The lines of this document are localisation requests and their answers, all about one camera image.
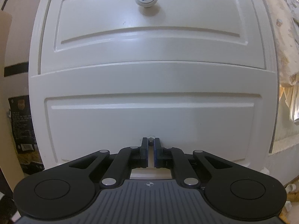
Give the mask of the hanging cream printed garment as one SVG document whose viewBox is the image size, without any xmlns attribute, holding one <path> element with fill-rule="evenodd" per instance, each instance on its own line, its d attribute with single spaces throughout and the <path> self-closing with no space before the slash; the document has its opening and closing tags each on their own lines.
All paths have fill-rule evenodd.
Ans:
<svg viewBox="0 0 299 224">
<path fill-rule="evenodd" d="M 298 0 L 265 0 L 273 26 L 280 94 L 298 125 Z"/>
</svg>

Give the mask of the black printed bag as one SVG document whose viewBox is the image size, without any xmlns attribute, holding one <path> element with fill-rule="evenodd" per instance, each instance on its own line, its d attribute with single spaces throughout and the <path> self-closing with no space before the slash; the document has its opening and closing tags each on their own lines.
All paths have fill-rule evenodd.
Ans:
<svg viewBox="0 0 299 224">
<path fill-rule="evenodd" d="M 29 96 L 9 98 L 8 102 L 12 135 L 22 171 L 27 175 L 43 171 L 45 168 L 33 129 Z"/>
</svg>

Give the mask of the white wooden nightstand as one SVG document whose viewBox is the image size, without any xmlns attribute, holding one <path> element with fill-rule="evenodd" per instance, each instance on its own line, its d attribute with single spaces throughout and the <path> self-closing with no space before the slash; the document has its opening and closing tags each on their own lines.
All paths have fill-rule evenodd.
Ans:
<svg viewBox="0 0 299 224">
<path fill-rule="evenodd" d="M 45 168 L 159 138 L 263 168 L 278 69 L 263 0 L 40 0 L 29 97 Z"/>
</svg>

